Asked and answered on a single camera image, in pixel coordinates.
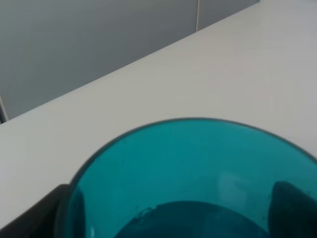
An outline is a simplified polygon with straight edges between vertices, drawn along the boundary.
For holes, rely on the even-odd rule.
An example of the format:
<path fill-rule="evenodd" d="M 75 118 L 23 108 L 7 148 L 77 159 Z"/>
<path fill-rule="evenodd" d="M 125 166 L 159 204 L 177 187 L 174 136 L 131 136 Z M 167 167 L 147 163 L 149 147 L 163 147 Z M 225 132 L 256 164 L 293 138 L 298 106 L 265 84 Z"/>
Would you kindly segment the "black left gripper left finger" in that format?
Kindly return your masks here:
<path fill-rule="evenodd" d="M 2 238 L 84 238 L 84 195 L 61 184 L 22 215 L 1 228 Z"/>

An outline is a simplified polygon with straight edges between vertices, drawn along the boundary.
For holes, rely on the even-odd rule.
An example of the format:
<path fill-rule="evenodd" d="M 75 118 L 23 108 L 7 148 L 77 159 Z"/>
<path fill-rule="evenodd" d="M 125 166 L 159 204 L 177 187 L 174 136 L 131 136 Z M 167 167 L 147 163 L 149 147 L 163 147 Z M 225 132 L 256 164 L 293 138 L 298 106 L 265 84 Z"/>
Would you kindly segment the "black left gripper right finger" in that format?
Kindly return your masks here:
<path fill-rule="evenodd" d="M 315 238 L 317 201 L 286 181 L 276 182 L 268 211 L 268 230 L 271 238 Z"/>

